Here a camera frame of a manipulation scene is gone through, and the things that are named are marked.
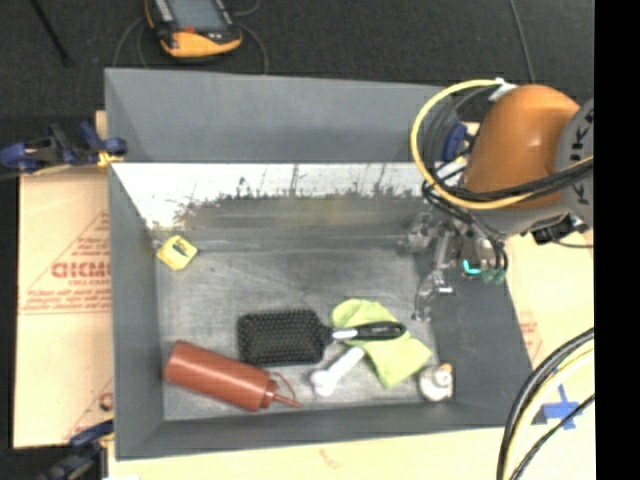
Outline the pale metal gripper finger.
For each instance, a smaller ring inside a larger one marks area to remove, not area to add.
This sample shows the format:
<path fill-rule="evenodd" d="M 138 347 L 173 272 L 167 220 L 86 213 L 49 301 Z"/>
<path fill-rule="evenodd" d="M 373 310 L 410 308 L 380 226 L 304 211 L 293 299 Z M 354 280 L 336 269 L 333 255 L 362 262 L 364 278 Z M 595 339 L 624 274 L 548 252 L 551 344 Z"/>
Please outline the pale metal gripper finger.
<path fill-rule="evenodd" d="M 412 319 L 424 322 L 428 319 L 434 302 L 453 295 L 454 287 L 448 281 L 447 274 L 442 269 L 432 270 L 420 283 L 415 297 Z"/>
<path fill-rule="evenodd" d="M 434 239 L 434 224 L 431 212 L 420 212 L 412 220 L 406 234 L 398 242 L 398 250 L 403 254 L 425 252 Z"/>

